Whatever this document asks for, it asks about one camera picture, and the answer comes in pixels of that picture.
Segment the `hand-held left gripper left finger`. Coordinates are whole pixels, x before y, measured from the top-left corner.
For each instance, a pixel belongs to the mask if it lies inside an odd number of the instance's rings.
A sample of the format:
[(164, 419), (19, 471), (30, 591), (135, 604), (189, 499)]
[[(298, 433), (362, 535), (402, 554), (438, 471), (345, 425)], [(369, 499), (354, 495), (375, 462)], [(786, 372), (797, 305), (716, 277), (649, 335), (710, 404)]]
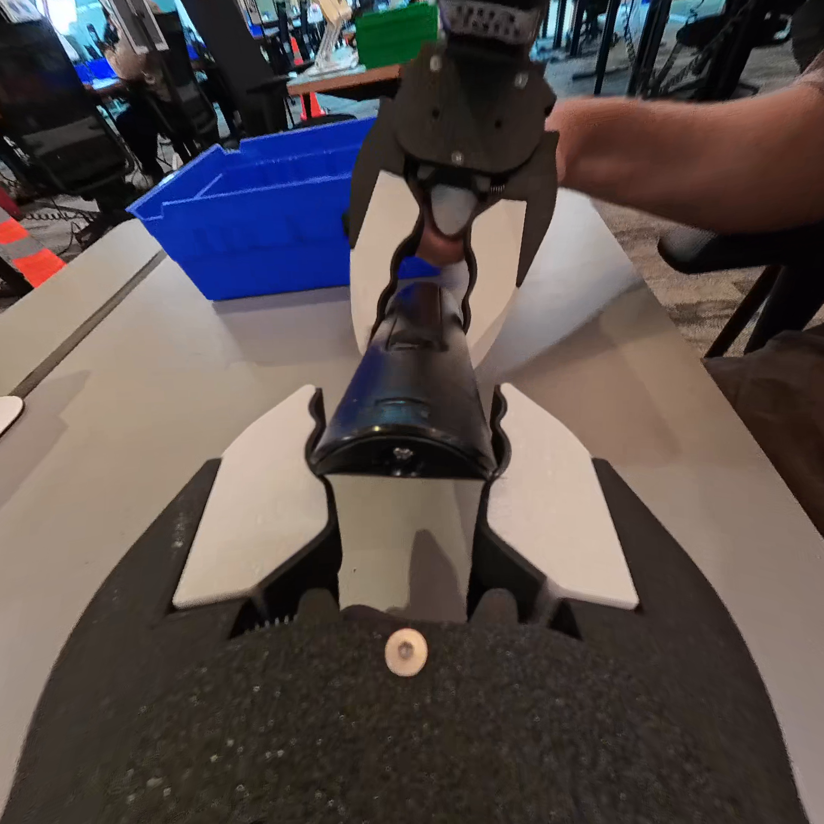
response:
[(339, 601), (334, 492), (309, 461), (324, 426), (322, 390), (305, 385), (222, 453), (172, 597), (177, 611), (244, 600), (262, 620), (284, 620), (309, 590)]

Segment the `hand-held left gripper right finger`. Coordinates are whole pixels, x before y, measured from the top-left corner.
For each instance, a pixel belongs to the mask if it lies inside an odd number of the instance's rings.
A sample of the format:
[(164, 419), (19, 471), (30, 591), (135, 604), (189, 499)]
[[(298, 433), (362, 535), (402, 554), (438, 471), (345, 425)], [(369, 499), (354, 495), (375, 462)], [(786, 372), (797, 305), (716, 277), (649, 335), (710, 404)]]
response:
[(479, 498), (467, 615), (492, 590), (510, 593), (522, 623), (570, 601), (635, 610), (639, 595), (588, 449), (511, 383), (495, 387), (491, 415), (499, 465)]

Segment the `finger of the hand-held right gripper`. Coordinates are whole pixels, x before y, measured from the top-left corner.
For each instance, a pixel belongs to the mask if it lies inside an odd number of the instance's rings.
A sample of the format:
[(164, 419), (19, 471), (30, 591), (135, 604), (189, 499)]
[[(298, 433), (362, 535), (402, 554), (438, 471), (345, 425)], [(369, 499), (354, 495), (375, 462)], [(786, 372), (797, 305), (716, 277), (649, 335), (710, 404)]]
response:
[(357, 349), (365, 354), (382, 297), (397, 283), (393, 261), (418, 228), (420, 207), (406, 180), (382, 170), (349, 258), (349, 297)]
[(518, 285), (521, 239), (527, 204), (500, 200), (477, 217), (470, 229), (475, 280), (469, 294), (467, 344), (487, 353), (497, 340)]

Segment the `black remote control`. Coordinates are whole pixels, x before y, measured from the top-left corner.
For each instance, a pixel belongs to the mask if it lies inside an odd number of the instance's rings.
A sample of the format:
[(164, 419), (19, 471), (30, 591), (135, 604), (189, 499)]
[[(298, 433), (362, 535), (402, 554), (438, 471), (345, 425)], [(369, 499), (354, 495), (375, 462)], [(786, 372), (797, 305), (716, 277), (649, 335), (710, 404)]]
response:
[(494, 474), (492, 434), (452, 294), (434, 282), (396, 292), (310, 464), (319, 476)]

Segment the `person's right forearm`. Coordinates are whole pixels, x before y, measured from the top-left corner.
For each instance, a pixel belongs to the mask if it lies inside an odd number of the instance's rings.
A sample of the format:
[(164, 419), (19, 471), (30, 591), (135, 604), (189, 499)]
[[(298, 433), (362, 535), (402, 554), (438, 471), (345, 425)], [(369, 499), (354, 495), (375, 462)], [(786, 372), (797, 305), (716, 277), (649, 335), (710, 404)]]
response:
[(599, 198), (719, 233), (822, 221), (822, 88), (714, 105), (628, 105)]

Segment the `grey desk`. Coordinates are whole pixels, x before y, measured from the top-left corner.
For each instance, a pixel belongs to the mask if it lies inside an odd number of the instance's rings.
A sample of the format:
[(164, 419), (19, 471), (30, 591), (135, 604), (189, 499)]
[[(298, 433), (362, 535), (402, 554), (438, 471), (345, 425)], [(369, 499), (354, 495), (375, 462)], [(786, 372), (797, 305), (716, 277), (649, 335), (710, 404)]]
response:
[[(67, 636), (208, 459), (357, 348), (332, 289), (213, 305), (137, 221), (2, 314), (2, 812)], [(769, 691), (822, 822), (822, 538), (589, 201), (562, 192), (484, 362), (608, 460), (700, 567)]]

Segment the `person's right hand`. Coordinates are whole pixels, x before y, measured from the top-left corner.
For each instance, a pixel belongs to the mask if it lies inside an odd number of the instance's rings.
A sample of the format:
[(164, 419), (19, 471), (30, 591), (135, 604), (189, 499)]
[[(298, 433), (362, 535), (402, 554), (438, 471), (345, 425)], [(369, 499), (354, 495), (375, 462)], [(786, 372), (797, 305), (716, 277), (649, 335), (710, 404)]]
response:
[(620, 100), (595, 97), (570, 98), (555, 105), (545, 130), (558, 134), (555, 165), (560, 187), (596, 197), (608, 192), (610, 144), (623, 108)]

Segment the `green plastic bin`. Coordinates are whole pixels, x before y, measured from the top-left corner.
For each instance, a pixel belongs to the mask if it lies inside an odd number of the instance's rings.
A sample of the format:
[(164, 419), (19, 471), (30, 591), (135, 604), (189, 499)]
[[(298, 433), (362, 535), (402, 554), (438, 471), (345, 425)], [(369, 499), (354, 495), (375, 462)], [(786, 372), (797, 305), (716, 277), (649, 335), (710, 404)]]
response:
[(358, 62), (366, 69), (405, 64), (438, 38), (439, 11), (429, 2), (408, 3), (355, 18)]

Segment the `blue plastic bin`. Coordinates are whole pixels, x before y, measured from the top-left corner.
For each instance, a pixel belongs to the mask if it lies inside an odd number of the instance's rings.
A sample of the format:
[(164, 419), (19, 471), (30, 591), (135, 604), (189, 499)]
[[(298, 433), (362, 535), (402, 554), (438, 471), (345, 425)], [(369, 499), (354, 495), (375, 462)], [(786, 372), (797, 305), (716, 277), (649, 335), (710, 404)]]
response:
[(344, 216), (375, 120), (213, 146), (127, 210), (211, 302), (348, 286)]

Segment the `wooden table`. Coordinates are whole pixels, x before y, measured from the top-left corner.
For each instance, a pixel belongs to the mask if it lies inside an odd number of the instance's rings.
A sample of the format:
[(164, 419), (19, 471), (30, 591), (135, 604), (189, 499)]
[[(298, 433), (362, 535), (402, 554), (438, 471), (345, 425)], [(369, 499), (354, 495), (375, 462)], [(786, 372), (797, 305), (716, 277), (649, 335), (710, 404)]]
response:
[(317, 94), (352, 101), (391, 98), (397, 93), (404, 68), (404, 64), (393, 64), (368, 69), (359, 64), (331, 73), (311, 73), (307, 70), (290, 79), (287, 89), (291, 97)]

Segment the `small orange traffic cone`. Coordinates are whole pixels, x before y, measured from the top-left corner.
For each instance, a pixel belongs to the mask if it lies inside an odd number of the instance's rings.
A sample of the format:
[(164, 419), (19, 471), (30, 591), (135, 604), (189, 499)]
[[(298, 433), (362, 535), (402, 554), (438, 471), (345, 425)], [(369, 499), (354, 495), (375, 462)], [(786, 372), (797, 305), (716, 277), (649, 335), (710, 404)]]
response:
[[(309, 57), (306, 43), (303, 38), (291, 35), (290, 45), (295, 67), (294, 71), (297, 76), (301, 76), (304, 71), (312, 67), (312, 61), (306, 60)], [(307, 92), (301, 95), (301, 118), (299, 125), (308, 126), (310, 121), (323, 118), (326, 115), (327, 112), (321, 107), (314, 92)]]

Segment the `black office chair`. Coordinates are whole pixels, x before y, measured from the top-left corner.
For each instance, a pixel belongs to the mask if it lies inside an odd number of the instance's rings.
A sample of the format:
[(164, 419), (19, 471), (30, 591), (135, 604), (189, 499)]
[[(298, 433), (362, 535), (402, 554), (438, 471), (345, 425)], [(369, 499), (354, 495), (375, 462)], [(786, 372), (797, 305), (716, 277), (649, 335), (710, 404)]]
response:
[(36, 185), (129, 218), (134, 163), (47, 20), (2, 19), (1, 105), (2, 138), (25, 156)]
[(678, 227), (660, 237), (657, 252), (685, 275), (762, 269), (705, 358), (725, 356), (753, 319), (757, 322), (745, 354), (763, 348), (783, 332), (804, 329), (822, 309), (822, 221), (776, 232), (732, 235)]

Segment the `orange grey striped cone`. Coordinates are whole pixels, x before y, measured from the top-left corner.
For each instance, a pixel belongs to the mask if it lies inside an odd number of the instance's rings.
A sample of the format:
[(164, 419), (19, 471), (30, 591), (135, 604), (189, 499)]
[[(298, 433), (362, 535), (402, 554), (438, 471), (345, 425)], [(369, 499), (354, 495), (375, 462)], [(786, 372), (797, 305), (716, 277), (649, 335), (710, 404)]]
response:
[(65, 266), (65, 261), (1, 209), (2, 296), (24, 297)]

